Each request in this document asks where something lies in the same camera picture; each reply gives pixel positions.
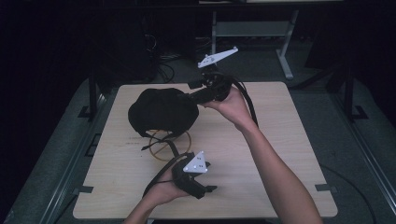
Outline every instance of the black cable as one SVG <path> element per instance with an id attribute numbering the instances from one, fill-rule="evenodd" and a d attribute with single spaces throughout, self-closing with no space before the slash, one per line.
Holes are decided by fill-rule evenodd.
<path id="1" fill-rule="evenodd" d="M 253 102 L 250 99 L 250 96 L 248 95 L 248 90 L 245 87 L 245 84 L 243 82 L 239 83 L 239 81 L 235 78 L 232 79 L 233 84 L 238 88 L 238 90 L 241 91 L 242 95 L 245 97 L 245 100 L 248 105 L 248 109 L 250 111 L 251 118 L 253 121 L 256 123 L 257 127 L 259 127 L 259 122 L 257 121 L 256 117 L 256 111 L 254 110 L 254 105 Z"/>
<path id="2" fill-rule="evenodd" d="M 247 91 L 247 87 L 245 86 L 245 83 L 239 77 L 233 77 L 233 78 L 242 85 L 245 91 Z"/>
<path id="3" fill-rule="evenodd" d="M 325 166 L 323 164 L 319 164 L 319 166 L 322 167 L 322 168 L 325 168 L 326 170 L 334 173 L 335 175 L 337 175 L 341 179 L 345 180 L 354 190 L 356 190 L 359 193 L 359 195 L 363 198 L 364 202 L 367 204 L 367 207 L 368 207 L 368 209 L 370 211 L 370 214 L 372 216 L 373 224 L 376 224 L 376 218 L 375 218 L 375 213 L 374 213 L 373 207 L 370 205 L 370 202 L 367 200 L 366 196 L 364 196 L 364 194 L 358 189 L 358 187 L 356 187 L 356 185 L 353 184 L 352 181 L 348 180 L 346 177 L 344 177 L 340 173 L 334 171 L 332 168 L 330 168 L 328 166 Z"/>
<path id="4" fill-rule="evenodd" d="M 161 183 L 168 183 L 168 182 L 174 182 L 174 179 L 171 180 L 163 180 L 163 181 L 157 181 L 155 184 L 161 184 Z"/>
<path id="5" fill-rule="evenodd" d="M 171 70 L 171 75 L 168 76 L 166 72 L 161 68 L 161 66 L 167 67 L 169 70 Z M 165 64 L 165 63 L 160 63 L 158 66 L 158 73 L 162 76 L 163 82 L 164 83 L 169 83 L 170 81 L 173 81 L 173 78 L 175 77 L 175 69 L 173 69 L 172 66 Z"/>
<path id="6" fill-rule="evenodd" d="M 168 56 L 163 55 L 163 56 L 161 56 L 160 63 L 170 63 L 172 61 L 179 60 L 179 59 L 182 59 L 182 58 L 184 58 L 183 55 L 177 54 L 177 53 L 174 54 L 174 55 L 168 55 Z"/>
<path id="7" fill-rule="evenodd" d="M 59 219 L 61 219 L 61 217 L 64 215 L 64 212 L 66 211 L 66 209 L 70 206 L 70 204 L 72 204 L 72 202 L 77 198 L 77 195 L 73 196 L 72 200 L 70 200 L 70 202 L 66 205 L 66 207 L 64 208 L 64 210 L 62 210 L 62 212 L 59 214 L 59 216 L 55 219 L 55 221 L 53 223 L 57 223 L 59 221 Z"/>

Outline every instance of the dark background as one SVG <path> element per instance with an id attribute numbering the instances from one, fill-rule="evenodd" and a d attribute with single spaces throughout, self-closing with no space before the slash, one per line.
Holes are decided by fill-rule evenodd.
<path id="1" fill-rule="evenodd" d="M 0 220 L 14 203 L 74 92 L 92 68 L 97 67 L 93 64 L 100 62 L 107 72 L 117 71 L 114 72 L 117 74 L 124 74 L 128 69 L 147 68 L 122 70 L 117 63 L 103 63 L 105 54 L 103 57 L 93 56 L 97 49 L 92 47 L 86 31 L 87 27 L 92 27 L 92 18 L 98 17 L 97 12 L 84 10 L 86 6 L 98 6 L 98 1 L 0 2 Z M 394 11 L 394 4 L 387 1 L 346 1 L 341 7 L 332 7 L 329 14 L 303 10 L 293 38 L 309 36 L 315 40 L 307 62 L 311 67 L 326 69 L 339 61 L 349 64 L 355 77 L 367 85 L 378 106 L 396 125 Z M 168 18 L 166 12 L 163 13 L 158 14 L 158 18 Z M 184 21 L 202 21 L 199 15 L 192 14 L 196 18 L 188 15 Z M 99 18 L 108 24 L 108 15 Z M 110 18 L 113 23 L 122 23 Z M 161 26 L 160 35 L 165 41 L 172 36 L 182 36 L 186 42 L 181 46 L 190 46 L 189 37 L 207 31 L 204 27 L 203 30 L 191 28 L 184 32 L 172 27 L 175 21 L 175 18 L 163 21 L 165 25 Z M 135 41 L 140 41 L 141 45 L 144 44 L 142 36 L 142 32 L 134 34 Z M 110 42 L 109 46 L 114 47 L 114 42 L 120 40 L 115 35 L 100 41 Z M 190 49 L 183 50 L 187 57 L 191 56 Z M 152 63 L 150 57 L 155 59 L 155 55 L 146 55 L 142 59 L 145 66 Z M 95 72 L 107 74 L 103 69 Z M 143 77 L 143 80 L 130 73 L 127 78 L 125 75 L 110 76 L 106 77 L 110 80 L 109 86 L 102 88 L 122 82 L 147 82 L 150 76 L 151 72 L 147 73 L 148 79 Z"/>

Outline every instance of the wire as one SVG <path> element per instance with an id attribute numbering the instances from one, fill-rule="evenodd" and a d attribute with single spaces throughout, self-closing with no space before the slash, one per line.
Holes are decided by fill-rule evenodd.
<path id="1" fill-rule="evenodd" d="M 153 40 L 153 44 L 152 47 L 150 47 L 149 49 L 147 49 L 149 52 L 153 52 L 155 50 L 155 47 L 157 47 L 157 39 L 155 38 L 154 35 L 145 35 L 145 37 L 149 37 Z"/>
<path id="2" fill-rule="evenodd" d="M 356 185 L 354 185 L 352 183 L 352 181 L 348 180 L 346 177 L 344 177 L 340 173 L 334 171 L 332 168 L 330 168 L 328 166 L 325 166 L 323 164 L 319 164 L 319 166 L 322 167 L 322 168 L 325 168 L 326 170 L 328 170 L 328 171 L 330 171 L 332 173 L 334 173 L 335 175 L 338 175 L 338 177 L 340 177 L 341 179 L 345 180 L 354 190 L 356 190 L 359 193 L 359 195 L 363 198 L 364 202 L 367 204 L 367 207 L 368 207 L 368 209 L 370 211 L 370 214 L 371 214 L 371 217 L 372 217 L 372 220 L 373 220 L 373 224 L 376 224 L 376 218 L 375 218 L 375 213 L 374 213 L 373 207 L 370 205 L 370 202 L 367 200 L 367 198 L 364 196 L 364 194 L 358 189 L 358 187 L 356 187 Z"/>
<path id="3" fill-rule="evenodd" d="M 154 143 L 154 144 L 152 143 L 152 140 L 153 140 L 153 139 L 160 140 L 160 138 L 155 137 L 155 134 L 157 134 L 157 133 L 163 133 L 163 132 L 164 132 L 164 131 L 158 130 L 158 131 L 154 131 L 154 134 L 151 135 L 151 137 L 150 137 L 150 139 L 149 139 L 149 141 L 148 141 L 148 145 L 150 146 L 150 147 L 149 147 L 149 152 L 150 152 L 151 156 L 153 156 L 155 159 L 157 159 L 157 160 L 159 160 L 159 161 L 170 161 L 170 160 L 162 159 L 162 158 L 160 158 L 160 157 L 157 156 L 157 154 L 158 154 L 159 152 L 161 152 L 164 148 L 170 147 L 169 144 L 166 144 L 165 146 L 161 147 L 161 148 L 158 149 L 156 152 L 153 152 L 153 149 L 152 149 L 152 147 L 151 147 L 151 146 L 153 146 L 153 145 L 155 144 L 155 143 Z M 187 149 L 186 149 L 185 152 L 189 152 L 190 149 L 191 149 L 191 135 L 190 135 L 189 132 L 187 132 L 187 131 L 184 132 L 184 133 L 189 137 L 189 146 L 187 147 Z"/>
<path id="4" fill-rule="evenodd" d="M 196 37 L 195 40 L 198 41 L 205 41 L 204 44 L 198 45 L 195 47 L 195 51 L 199 52 L 201 50 L 207 49 L 211 46 L 212 40 L 209 37 Z"/>
<path id="5" fill-rule="evenodd" d="M 165 70 L 163 70 L 161 68 L 161 66 L 167 67 L 170 71 L 171 71 L 171 75 L 168 76 L 168 74 L 166 74 Z M 163 82 L 164 83 L 169 83 L 169 82 L 173 82 L 173 78 L 175 77 L 175 69 L 173 69 L 172 66 L 165 64 L 165 63 L 160 63 L 158 66 L 158 73 L 161 75 L 161 77 L 163 78 Z"/>
<path id="6" fill-rule="evenodd" d="M 245 91 L 247 90 L 245 83 L 239 77 L 233 77 L 233 78 L 235 78 L 235 80 L 242 85 L 242 87 L 244 88 Z"/>
<path id="7" fill-rule="evenodd" d="M 160 56 L 161 63 L 169 63 L 171 61 L 181 59 L 181 58 L 182 58 L 181 54 L 171 54 L 171 55 Z"/>

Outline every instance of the hand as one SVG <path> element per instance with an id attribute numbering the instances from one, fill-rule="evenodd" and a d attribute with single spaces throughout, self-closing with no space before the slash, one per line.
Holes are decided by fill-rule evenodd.
<path id="1" fill-rule="evenodd" d="M 254 123 L 242 93 L 235 87 L 231 87 L 230 93 L 225 100 L 221 102 L 211 101 L 202 104 L 202 106 L 216 109 L 240 131 L 243 127 L 252 122 Z"/>
<path id="2" fill-rule="evenodd" d="M 186 191 L 179 189 L 172 181 L 172 167 L 173 166 L 166 170 L 158 180 L 158 182 L 162 183 L 153 185 L 144 197 L 152 200 L 155 206 L 170 203 L 176 198 L 189 195 Z"/>
<path id="3" fill-rule="evenodd" d="M 159 179 L 159 181 L 168 180 L 172 180 L 172 167 L 166 170 Z M 173 181 L 155 184 L 137 204 L 129 216 L 125 218 L 123 223 L 144 224 L 147 222 L 150 213 L 156 206 L 172 202 L 176 198 L 188 195 L 187 192 L 179 189 Z"/>

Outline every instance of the metal frame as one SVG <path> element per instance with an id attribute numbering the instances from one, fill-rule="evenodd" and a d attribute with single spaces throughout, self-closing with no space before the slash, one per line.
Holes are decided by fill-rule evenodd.
<path id="1" fill-rule="evenodd" d="M 295 22 L 297 21 L 298 13 L 299 10 L 294 10 L 290 21 L 221 22 L 217 21 L 217 12 L 213 11 L 212 54 L 216 53 L 217 36 L 285 36 L 282 48 L 276 50 L 276 56 L 279 59 L 286 79 L 293 79 L 293 74 L 285 56 L 293 34 Z M 282 27 L 284 23 L 287 25 L 286 31 Z"/>
<path id="2" fill-rule="evenodd" d="M 78 164 L 78 160 L 79 160 L 79 158 L 84 156 L 84 153 L 85 153 L 84 148 L 86 148 L 91 142 L 90 136 L 94 135 L 94 129 L 95 129 L 96 123 L 97 123 L 96 120 L 98 118 L 100 118 L 100 115 L 103 112 L 103 107 L 104 107 L 105 103 L 106 103 L 105 96 L 103 94 L 100 94 L 97 101 L 95 100 L 95 102 L 94 102 L 95 106 L 97 106 L 98 109 L 95 109 L 95 114 L 92 114 L 93 120 L 89 122 L 88 129 L 86 130 L 86 132 L 84 133 L 84 135 L 81 138 L 81 141 L 78 143 L 78 146 L 74 150 L 73 155 L 72 155 L 69 163 L 67 164 L 58 185 L 56 186 L 55 190 L 53 191 L 51 199 L 49 201 L 49 204 L 48 204 L 43 216 L 41 217 L 39 223 L 50 224 L 55 221 L 54 219 L 56 218 L 56 215 L 59 212 L 59 208 L 61 207 L 64 197 L 66 196 L 66 193 L 67 193 L 66 190 L 70 185 L 70 181 L 71 181 L 71 178 L 73 177 L 72 176 L 73 173 L 75 172 L 75 168 Z"/>

